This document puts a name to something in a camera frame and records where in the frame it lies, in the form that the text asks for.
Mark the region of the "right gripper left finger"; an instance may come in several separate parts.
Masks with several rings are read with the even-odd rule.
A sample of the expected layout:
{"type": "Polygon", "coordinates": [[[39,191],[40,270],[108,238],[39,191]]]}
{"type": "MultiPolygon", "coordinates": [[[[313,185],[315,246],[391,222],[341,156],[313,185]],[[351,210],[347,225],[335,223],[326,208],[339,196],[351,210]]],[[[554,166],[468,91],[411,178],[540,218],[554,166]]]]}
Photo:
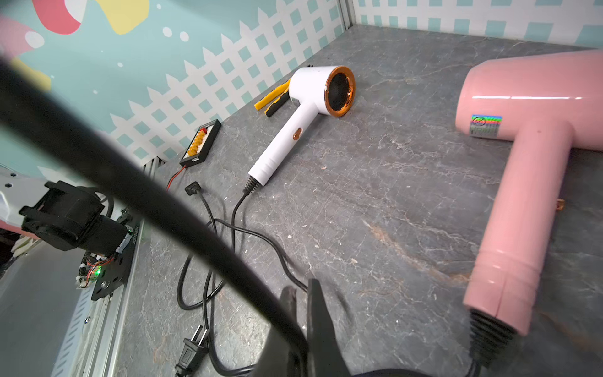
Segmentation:
{"type": "MultiPolygon", "coordinates": [[[[297,323],[297,293],[292,286],[285,287],[280,294],[280,304],[293,322],[297,323]]],[[[291,350],[289,343],[272,326],[258,362],[251,377],[300,377],[301,361],[291,350]]]]}

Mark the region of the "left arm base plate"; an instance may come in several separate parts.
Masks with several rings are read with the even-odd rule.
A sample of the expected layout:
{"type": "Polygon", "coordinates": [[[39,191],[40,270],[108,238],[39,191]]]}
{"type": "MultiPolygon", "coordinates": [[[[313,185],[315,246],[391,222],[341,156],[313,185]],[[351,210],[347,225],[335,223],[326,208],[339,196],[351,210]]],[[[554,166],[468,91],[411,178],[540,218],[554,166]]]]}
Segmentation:
{"type": "Polygon", "coordinates": [[[124,208],[117,222],[127,227],[128,234],[116,252],[111,256],[103,257],[86,251],[75,278],[78,289],[85,290],[92,287],[90,299],[93,302],[110,296],[117,288],[122,287],[128,281],[132,270],[141,219],[124,208]]]}

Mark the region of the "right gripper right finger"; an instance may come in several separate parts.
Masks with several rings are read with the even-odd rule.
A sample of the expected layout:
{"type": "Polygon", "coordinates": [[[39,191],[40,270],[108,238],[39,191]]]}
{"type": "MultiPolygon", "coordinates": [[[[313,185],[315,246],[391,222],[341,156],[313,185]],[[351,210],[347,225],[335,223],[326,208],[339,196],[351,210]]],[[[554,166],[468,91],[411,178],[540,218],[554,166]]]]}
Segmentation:
{"type": "Polygon", "coordinates": [[[350,377],[320,282],[310,279],[307,293],[308,376],[350,377]]]}

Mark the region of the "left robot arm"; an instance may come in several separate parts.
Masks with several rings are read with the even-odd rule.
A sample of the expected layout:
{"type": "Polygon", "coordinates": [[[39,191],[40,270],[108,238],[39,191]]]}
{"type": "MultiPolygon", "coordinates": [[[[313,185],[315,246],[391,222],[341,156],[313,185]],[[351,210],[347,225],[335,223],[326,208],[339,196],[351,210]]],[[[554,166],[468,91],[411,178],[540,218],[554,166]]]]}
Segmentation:
{"type": "Polygon", "coordinates": [[[114,205],[96,187],[47,182],[1,168],[1,229],[61,251],[80,248],[104,257],[122,253],[133,230],[111,218],[114,205]]]}

